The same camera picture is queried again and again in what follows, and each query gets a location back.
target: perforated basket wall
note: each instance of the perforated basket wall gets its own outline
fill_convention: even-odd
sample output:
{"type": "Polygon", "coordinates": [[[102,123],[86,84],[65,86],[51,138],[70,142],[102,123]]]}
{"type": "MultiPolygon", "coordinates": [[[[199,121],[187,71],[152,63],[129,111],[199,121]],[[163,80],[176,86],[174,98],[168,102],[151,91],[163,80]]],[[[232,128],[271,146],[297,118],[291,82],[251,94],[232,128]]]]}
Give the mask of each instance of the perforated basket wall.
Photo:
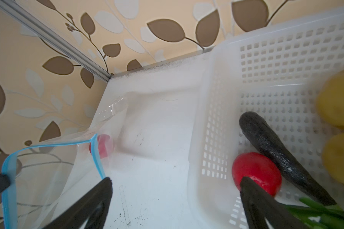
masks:
{"type": "MultiPolygon", "coordinates": [[[[215,48],[202,86],[190,150],[188,198],[205,228],[248,228],[231,167],[256,151],[238,120],[257,112],[344,209],[344,185],[324,169],[321,151],[341,130],[315,110],[322,84],[344,69],[344,7],[247,33],[215,48]]],[[[276,199],[299,205],[288,181],[276,199]]]]}

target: floral wallpaper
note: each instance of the floral wallpaper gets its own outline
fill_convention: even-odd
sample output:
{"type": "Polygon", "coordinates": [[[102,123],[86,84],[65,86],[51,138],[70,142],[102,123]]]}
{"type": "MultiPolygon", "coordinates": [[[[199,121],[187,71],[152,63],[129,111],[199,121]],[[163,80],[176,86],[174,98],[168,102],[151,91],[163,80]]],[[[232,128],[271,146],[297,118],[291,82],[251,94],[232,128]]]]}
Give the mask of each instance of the floral wallpaper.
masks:
{"type": "Polygon", "coordinates": [[[87,129],[106,85],[0,10],[0,172],[19,149],[87,129]]]}
{"type": "Polygon", "coordinates": [[[344,0],[16,0],[111,74],[344,5],[344,0]]]}

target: red tomato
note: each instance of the red tomato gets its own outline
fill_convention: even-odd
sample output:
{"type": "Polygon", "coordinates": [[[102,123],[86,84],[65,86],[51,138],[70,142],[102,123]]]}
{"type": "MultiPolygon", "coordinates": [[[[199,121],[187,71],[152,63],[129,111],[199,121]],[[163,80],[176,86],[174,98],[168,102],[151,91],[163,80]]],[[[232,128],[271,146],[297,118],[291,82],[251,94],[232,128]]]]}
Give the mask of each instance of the red tomato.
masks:
{"type": "Polygon", "coordinates": [[[249,177],[273,197],[279,192],[282,184],[282,176],[275,164],[256,152],[238,155],[232,166],[232,176],[239,190],[242,178],[249,177]]]}
{"type": "MultiPolygon", "coordinates": [[[[111,153],[113,151],[113,142],[109,135],[105,135],[105,134],[98,135],[97,142],[98,142],[98,153],[101,159],[107,157],[108,153],[111,153]]],[[[89,152],[92,152],[91,146],[92,144],[89,144],[89,152]]]]}

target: yellow potato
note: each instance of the yellow potato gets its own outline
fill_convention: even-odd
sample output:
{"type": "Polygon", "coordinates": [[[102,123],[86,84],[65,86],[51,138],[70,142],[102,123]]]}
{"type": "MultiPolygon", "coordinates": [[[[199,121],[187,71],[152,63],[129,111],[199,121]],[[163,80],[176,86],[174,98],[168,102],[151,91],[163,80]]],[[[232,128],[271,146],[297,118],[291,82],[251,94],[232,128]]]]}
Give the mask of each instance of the yellow potato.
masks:
{"type": "Polygon", "coordinates": [[[327,141],[322,150],[322,162],[330,176],[344,184],[344,133],[327,141]]]}
{"type": "Polygon", "coordinates": [[[317,96],[316,109],[324,121],[344,129],[344,70],[325,83],[317,96]]]}

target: red ball in bag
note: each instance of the red ball in bag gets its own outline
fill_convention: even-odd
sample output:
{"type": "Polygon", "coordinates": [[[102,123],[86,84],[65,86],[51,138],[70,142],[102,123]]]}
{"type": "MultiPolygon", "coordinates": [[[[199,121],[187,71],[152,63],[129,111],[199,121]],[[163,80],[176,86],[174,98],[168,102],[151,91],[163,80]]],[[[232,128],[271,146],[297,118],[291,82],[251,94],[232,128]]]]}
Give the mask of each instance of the red ball in bag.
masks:
{"type": "MultiPolygon", "coordinates": [[[[107,157],[109,153],[112,153],[113,141],[109,135],[105,135],[105,134],[98,135],[97,142],[98,142],[99,157],[101,159],[107,157]]],[[[92,143],[89,144],[89,152],[92,153],[91,147],[92,147],[92,143]]]]}
{"type": "Polygon", "coordinates": [[[275,164],[256,152],[238,155],[232,166],[232,176],[239,190],[242,178],[249,177],[273,197],[279,192],[282,184],[282,176],[275,164]]]}

